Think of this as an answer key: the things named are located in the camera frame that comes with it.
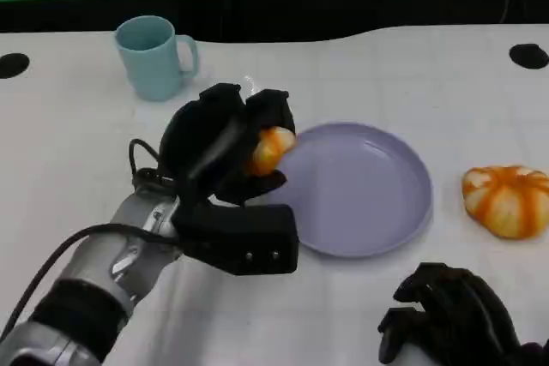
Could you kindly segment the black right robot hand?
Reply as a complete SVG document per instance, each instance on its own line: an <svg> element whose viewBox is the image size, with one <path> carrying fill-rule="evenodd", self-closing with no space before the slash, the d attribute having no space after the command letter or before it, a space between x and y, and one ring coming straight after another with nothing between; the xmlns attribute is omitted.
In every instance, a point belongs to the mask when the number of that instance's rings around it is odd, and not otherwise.
<svg viewBox="0 0 549 366"><path fill-rule="evenodd" d="M393 298L413 307L388 309L377 327L380 363L393 363L404 345L437 365L547 365L548 345L521 343L501 299L478 275L422 262Z"/></svg>

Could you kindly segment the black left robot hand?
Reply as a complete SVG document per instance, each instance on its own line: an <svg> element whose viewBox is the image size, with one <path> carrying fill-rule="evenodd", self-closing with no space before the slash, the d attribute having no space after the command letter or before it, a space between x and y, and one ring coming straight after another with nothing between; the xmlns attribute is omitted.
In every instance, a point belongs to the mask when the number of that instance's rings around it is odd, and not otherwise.
<svg viewBox="0 0 549 366"><path fill-rule="evenodd" d="M295 130L287 91L264 89L242 99L241 86L218 83L173 115L160 141L159 166L185 206L211 195L234 205L265 195L286 182L275 167L259 177L250 171L260 133Z"/></svg>

